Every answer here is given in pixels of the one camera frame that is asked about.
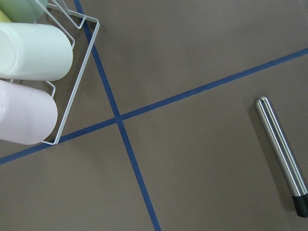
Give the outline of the white plastic cup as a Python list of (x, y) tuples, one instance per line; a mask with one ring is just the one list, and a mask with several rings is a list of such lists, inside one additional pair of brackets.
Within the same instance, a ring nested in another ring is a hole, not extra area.
[(69, 72), (72, 62), (71, 43), (57, 27), (1, 23), (1, 78), (56, 81)]

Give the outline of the pink plastic cup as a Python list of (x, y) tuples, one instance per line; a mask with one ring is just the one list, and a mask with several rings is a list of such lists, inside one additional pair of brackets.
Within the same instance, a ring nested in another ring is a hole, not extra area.
[(0, 139), (32, 145), (46, 139), (58, 117), (51, 95), (35, 88), (0, 82)]

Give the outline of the green plastic cup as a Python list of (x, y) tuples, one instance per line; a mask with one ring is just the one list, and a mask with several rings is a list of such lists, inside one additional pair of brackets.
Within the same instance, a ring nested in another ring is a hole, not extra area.
[(33, 23), (45, 13), (35, 0), (1, 0), (0, 10), (17, 23)]

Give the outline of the steel muddler black tip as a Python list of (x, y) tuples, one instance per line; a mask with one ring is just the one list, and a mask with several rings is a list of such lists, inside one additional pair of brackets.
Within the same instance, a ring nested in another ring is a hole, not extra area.
[(299, 217), (307, 218), (308, 184), (299, 168), (274, 108), (265, 96), (256, 98), (254, 107), (291, 192), (296, 214)]

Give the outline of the yellow plastic cup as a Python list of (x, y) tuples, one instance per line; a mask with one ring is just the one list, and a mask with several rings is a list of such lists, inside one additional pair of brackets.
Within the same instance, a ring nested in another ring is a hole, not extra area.
[(4, 22), (4, 23), (9, 23), (11, 22), (11, 20), (9, 19), (9, 17), (2, 11), (0, 10), (0, 22)]

